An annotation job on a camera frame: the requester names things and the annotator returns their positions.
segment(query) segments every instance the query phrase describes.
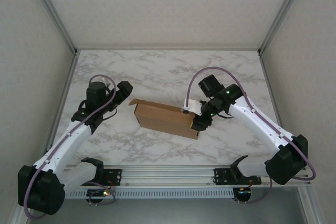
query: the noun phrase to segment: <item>black clamp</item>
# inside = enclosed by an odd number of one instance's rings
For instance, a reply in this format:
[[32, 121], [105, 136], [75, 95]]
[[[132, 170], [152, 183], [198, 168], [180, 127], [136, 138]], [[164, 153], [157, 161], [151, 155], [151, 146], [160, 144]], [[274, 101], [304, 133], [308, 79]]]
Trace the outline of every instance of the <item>black clamp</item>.
[[215, 177], [213, 182], [218, 185], [261, 185], [261, 179], [258, 176], [245, 177], [238, 169], [238, 164], [247, 155], [240, 157], [234, 161], [230, 168], [216, 168], [214, 169]]
[[[85, 125], [90, 126], [92, 134], [103, 121], [103, 115], [108, 111], [113, 111], [133, 90], [132, 85], [130, 85], [128, 81], [121, 81], [118, 83], [117, 87], [119, 90], [115, 93], [116, 95], [113, 98], [113, 101], [85, 122]], [[99, 81], [91, 82], [86, 90], [86, 100], [79, 104], [78, 111], [74, 113], [71, 121], [81, 122], [85, 120], [90, 113], [106, 104], [113, 96], [113, 93], [114, 89], [110, 91], [105, 83]]]
[[[35, 166], [24, 165], [18, 175], [18, 203], [24, 205], [26, 190], [31, 178], [36, 173]], [[28, 208], [44, 212], [49, 215], [55, 214], [62, 206], [65, 199], [64, 185], [58, 180], [52, 170], [41, 171], [34, 181], [28, 197]]]
[[92, 182], [100, 183], [104, 176], [104, 162], [91, 157], [86, 157], [81, 162], [86, 162], [96, 167], [96, 175]]
[[[292, 143], [296, 145], [302, 153], [308, 157], [308, 141], [302, 136], [292, 137]], [[307, 163], [293, 146], [279, 146], [279, 151], [265, 162], [266, 172], [271, 179], [280, 185], [284, 185], [301, 171]]]

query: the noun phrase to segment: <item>white marble table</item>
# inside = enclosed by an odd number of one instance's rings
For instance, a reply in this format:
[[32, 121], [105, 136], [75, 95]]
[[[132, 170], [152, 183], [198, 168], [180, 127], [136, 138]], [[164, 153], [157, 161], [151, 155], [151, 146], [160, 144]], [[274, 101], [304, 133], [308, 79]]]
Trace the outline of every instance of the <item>white marble table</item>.
[[[88, 156], [106, 165], [229, 165], [242, 155], [267, 155], [265, 146], [236, 119], [217, 117], [213, 126], [200, 132], [198, 140], [139, 127], [134, 106], [128, 106], [131, 99], [180, 106], [194, 73], [208, 66], [231, 71], [254, 103], [275, 120], [255, 51], [82, 51], [56, 139], [85, 99], [88, 81], [94, 74], [111, 76], [116, 83], [129, 81], [134, 89], [118, 107], [118, 114], [99, 126], [69, 164], [78, 164]], [[225, 86], [234, 83], [227, 74], [208, 71], [196, 79], [191, 99], [205, 100], [196, 84], [211, 73]]]

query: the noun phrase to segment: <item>cardboard box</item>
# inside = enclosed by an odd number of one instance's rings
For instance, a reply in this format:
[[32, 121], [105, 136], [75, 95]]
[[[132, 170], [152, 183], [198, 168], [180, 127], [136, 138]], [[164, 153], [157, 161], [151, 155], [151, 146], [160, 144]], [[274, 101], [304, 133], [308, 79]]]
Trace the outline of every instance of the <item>cardboard box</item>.
[[178, 107], [139, 99], [129, 103], [134, 104], [134, 115], [141, 127], [198, 139], [198, 131], [190, 128], [194, 113], [184, 114]]

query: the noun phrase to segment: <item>purple cable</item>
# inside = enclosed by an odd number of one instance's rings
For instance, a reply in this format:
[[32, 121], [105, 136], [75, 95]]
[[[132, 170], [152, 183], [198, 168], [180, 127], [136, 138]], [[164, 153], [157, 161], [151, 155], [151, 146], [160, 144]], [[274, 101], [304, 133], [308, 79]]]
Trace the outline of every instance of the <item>purple cable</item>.
[[234, 200], [234, 201], [237, 202], [238, 204], [240, 204], [240, 202], [243, 202], [244, 204], [257, 203], [257, 202], [265, 199], [268, 195], [270, 195], [270, 193], [272, 191], [272, 188], [273, 188], [273, 182], [272, 182], [272, 179], [269, 178], [269, 189], [268, 189], [267, 193], [264, 196], [262, 196], [262, 197], [260, 197], [258, 199], [255, 199], [255, 200], [251, 200], [251, 201], [239, 201], [239, 200]]
[[[95, 77], [98, 77], [98, 76], [101, 76], [101, 77], [104, 77], [104, 78], [107, 78], [109, 81], [112, 82], [113, 86], [114, 86], [114, 91], [113, 91], [113, 95], [111, 97], [111, 99], [105, 103], [104, 105], [102, 105], [101, 107], [97, 108], [95, 111], [93, 111], [91, 114], [89, 114], [83, 121], [81, 121], [79, 124], [77, 124], [75, 127], [72, 128], [72, 130], [69, 131], [70, 134], [72, 134], [76, 129], [78, 129], [80, 126], [82, 126], [87, 120], [89, 120], [94, 114], [96, 114], [98, 111], [102, 110], [103, 108], [105, 108], [110, 102], [112, 102], [112, 100], [114, 99], [114, 97], [116, 96], [116, 92], [117, 92], [117, 86], [115, 84], [115, 82], [108, 76], [104, 75], [104, 74], [96, 74], [95, 76], [92, 76], [91, 79], [90, 79], [90, 83], [91, 81], [95, 78]], [[53, 157], [53, 155], [57, 152], [57, 150], [61, 147], [61, 145], [65, 142], [65, 140], [69, 137], [69, 134], [66, 135], [65, 137], [63, 137], [63, 139], [56, 145], [56, 147], [54, 148], [54, 150], [50, 153], [50, 155], [46, 158], [45, 161], [49, 160], [50, 158]], [[29, 210], [28, 210], [28, 197], [29, 197], [29, 194], [30, 194], [30, 190], [33, 186], [33, 183], [36, 179], [36, 177], [38, 176], [38, 174], [41, 172], [41, 170], [43, 169], [43, 167], [45, 167], [46, 165], [46, 162], [43, 162], [43, 164], [37, 169], [37, 171], [34, 173], [34, 175], [32, 176], [32, 179], [30, 180], [29, 182], [29, 185], [27, 187], [27, 190], [26, 190], [26, 194], [25, 194], [25, 198], [24, 198], [24, 203], [23, 203], [23, 206], [24, 206], [24, 211], [25, 211], [25, 214], [26, 216], [29, 218], [29, 219], [32, 219], [32, 220], [39, 220], [41, 218], [43, 218], [46, 214], [43, 214], [41, 216], [33, 216], [30, 214]]]
[[[232, 74], [230, 73], [228, 70], [224, 69], [224, 68], [220, 68], [220, 67], [206, 67], [201, 69], [200, 71], [198, 71], [194, 77], [191, 79], [189, 87], [188, 87], [188, 91], [187, 91], [187, 101], [186, 101], [186, 106], [188, 107], [189, 105], [189, 95], [190, 95], [190, 90], [191, 90], [191, 85], [193, 84], [194, 80], [196, 79], [196, 77], [202, 73], [205, 70], [209, 70], [209, 69], [217, 69], [217, 70], [221, 70], [225, 73], [227, 73], [229, 76], [232, 77], [232, 79], [235, 80], [235, 82], [237, 83], [237, 85], [240, 87], [243, 96], [246, 100], [246, 103], [249, 105], [250, 108], [252, 108], [252, 104], [250, 103], [250, 101], [247, 98], [247, 94], [243, 88], [243, 86], [240, 84], [240, 82], [238, 81], [238, 79]], [[261, 120], [263, 120], [272, 130], [274, 130], [277, 134], [281, 134], [281, 132], [274, 127], [270, 122], [268, 122], [258, 111], [254, 112]], [[287, 138], [286, 136], [283, 136], [283, 139], [286, 140], [286, 142], [288, 142], [298, 153], [299, 155], [302, 157], [302, 159], [307, 163], [307, 165], [309, 166], [309, 168], [311, 169], [312, 175], [311, 177], [308, 178], [303, 178], [303, 177], [293, 177], [294, 179], [298, 179], [298, 180], [303, 180], [303, 181], [311, 181], [313, 179], [316, 178], [316, 171], [313, 167], [313, 164], [307, 159], [307, 157], [303, 154], [303, 152], [299, 149], [299, 147], [297, 147], [289, 138]]]
[[[103, 189], [109, 191], [109, 193], [113, 196], [113, 201], [110, 201], [110, 202], [107, 202], [107, 203], [96, 203], [96, 206], [106, 206], [106, 205], [110, 205], [110, 204], [112, 204], [112, 203], [115, 202], [115, 200], [116, 200], [116, 193], [115, 193], [114, 190], [111, 190], [110, 188], [107, 188], [107, 187], [105, 187], [105, 186], [103, 186], [103, 185], [101, 185], [101, 184], [99, 184], [99, 183], [92, 182], [92, 181], [88, 181], [88, 182], [86, 182], [86, 184], [92, 184], [92, 185], [95, 185], [95, 186], [100, 186], [101, 188], [103, 188]], [[89, 203], [91, 203], [91, 198], [92, 198], [92, 196], [93, 196], [94, 194], [96, 194], [96, 193], [98, 193], [98, 191], [95, 191], [95, 192], [93, 192], [93, 193], [90, 195], [90, 197], [89, 197]]]

